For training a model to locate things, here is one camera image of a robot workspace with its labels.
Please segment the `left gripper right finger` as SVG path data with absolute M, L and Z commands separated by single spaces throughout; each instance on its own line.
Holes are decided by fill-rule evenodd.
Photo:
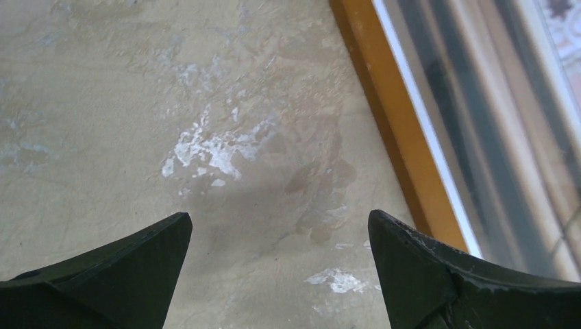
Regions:
M 368 233 L 392 328 L 580 327 L 576 282 L 476 258 L 382 210 Z

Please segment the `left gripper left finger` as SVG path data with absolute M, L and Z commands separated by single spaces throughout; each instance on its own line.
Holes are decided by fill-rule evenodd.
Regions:
M 178 212 L 1 282 L 2 328 L 162 328 L 193 224 Z

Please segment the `wooden picture frame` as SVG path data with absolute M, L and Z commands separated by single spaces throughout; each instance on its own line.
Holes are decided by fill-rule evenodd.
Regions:
M 416 227 L 482 255 L 384 1 L 330 7 Z

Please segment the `plant photo print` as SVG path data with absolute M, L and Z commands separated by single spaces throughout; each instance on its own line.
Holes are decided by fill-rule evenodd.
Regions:
M 468 252 L 580 280 L 580 2 L 374 1 Z

